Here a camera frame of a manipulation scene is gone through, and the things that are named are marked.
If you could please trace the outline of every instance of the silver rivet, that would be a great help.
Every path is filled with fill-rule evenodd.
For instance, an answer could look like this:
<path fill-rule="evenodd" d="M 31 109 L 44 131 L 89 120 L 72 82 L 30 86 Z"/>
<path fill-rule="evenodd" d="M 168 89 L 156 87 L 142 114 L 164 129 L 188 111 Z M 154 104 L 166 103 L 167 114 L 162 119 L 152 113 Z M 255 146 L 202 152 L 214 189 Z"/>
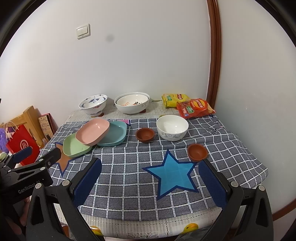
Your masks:
<path fill-rule="evenodd" d="M 62 185 L 63 185 L 63 186 L 68 186 L 68 185 L 69 185 L 69 183 L 70 183 L 70 181 L 69 181 L 69 180 L 64 180 L 64 181 L 62 182 Z"/>
<path fill-rule="evenodd" d="M 41 186 L 42 186 L 41 183 L 37 183 L 37 184 L 35 185 L 35 188 L 38 189 L 38 188 L 41 188 Z"/>
<path fill-rule="evenodd" d="M 262 186 L 262 185 L 259 186 L 259 189 L 260 189 L 261 191 L 265 191 L 265 187 Z"/>
<path fill-rule="evenodd" d="M 231 186 L 233 186 L 234 188 L 237 188 L 239 186 L 239 184 L 237 182 L 231 182 L 230 183 Z"/>

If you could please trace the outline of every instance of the yellow duck print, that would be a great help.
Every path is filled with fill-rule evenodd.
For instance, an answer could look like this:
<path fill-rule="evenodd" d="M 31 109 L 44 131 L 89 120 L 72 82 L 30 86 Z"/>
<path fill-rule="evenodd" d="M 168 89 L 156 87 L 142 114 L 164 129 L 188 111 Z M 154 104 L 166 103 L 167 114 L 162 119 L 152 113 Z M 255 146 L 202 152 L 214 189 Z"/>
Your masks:
<path fill-rule="evenodd" d="M 181 234 L 190 233 L 195 230 L 198 230 L 198 225 L 196 223 L 190 223 L 184 228 L 184 230 Z"/>
<path fill-rule="evenodd" d="M 103 236 L 101 230 L 97 226 L 91 226 L 91 230 L 95 235 Z"/>

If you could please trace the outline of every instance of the small brown bowl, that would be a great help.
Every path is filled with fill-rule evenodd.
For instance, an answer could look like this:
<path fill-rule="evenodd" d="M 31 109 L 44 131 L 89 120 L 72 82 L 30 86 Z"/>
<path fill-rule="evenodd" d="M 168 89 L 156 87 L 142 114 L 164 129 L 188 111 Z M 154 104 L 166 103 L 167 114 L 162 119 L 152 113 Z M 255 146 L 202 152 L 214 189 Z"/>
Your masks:
<path fill-rule="evenodd" d="M 141 128 L 136 132 L 136 138 L 143 143 L 149 143 L 154 139 L 154 131 L 150 128 Z"/>
<path fill-rule="evenodd" d="M 200 144 L 191 144 L 187 147 L 187 153 L 191 161 L 197 162 L 207 157 L 207 149 Z"/>

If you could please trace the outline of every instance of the finger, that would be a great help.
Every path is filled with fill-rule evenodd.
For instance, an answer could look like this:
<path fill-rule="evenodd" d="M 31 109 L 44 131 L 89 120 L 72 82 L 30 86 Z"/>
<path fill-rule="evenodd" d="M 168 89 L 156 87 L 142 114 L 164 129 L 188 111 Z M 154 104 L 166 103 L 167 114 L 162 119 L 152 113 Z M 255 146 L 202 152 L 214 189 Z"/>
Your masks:
<path fill-rule="evenodd" d="M 9 226 L 11 227 L 11 229 L 13 230 L 13 232 L 16 234 L 16 235 L 21 235 L 22 234 L 22 230 L 21 228 L 16 225 L 10 217 L 5 217 L 6 218 L 6 221 L 7 223 L 9 224 Z"/>
<path fill-rule="evenodd" d="M 20 217 L 20 223 L 23 226 L 26 226 L 26 223 L 27 223 L 27 216 L 28 216 L 28 211 L 29 211 L 29 206 L 30 206 L 30 202 L 29 201 L 25 203 L 24 209 L 23 209 L 23 214 Z"/>

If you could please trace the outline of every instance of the orange star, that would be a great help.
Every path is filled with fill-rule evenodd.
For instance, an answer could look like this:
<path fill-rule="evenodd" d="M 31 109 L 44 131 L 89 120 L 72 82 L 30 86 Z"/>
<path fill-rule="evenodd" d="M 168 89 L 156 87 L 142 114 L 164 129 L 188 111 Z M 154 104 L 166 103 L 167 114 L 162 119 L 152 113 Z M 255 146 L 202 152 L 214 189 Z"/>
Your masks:
<path fill-rule="evenodd" d="M 61 158 L 56 162 L 56 164 L 59 165 L 59 170 L 61 172 L 61 175 L 63 175 L 69 164 L 69 161 L 73 160 L 73 158 L 68 157 L 67 155 L 64 154 L 63 145 L 61 143 L 56 142 L 55 146 L 61 150 Z"/>

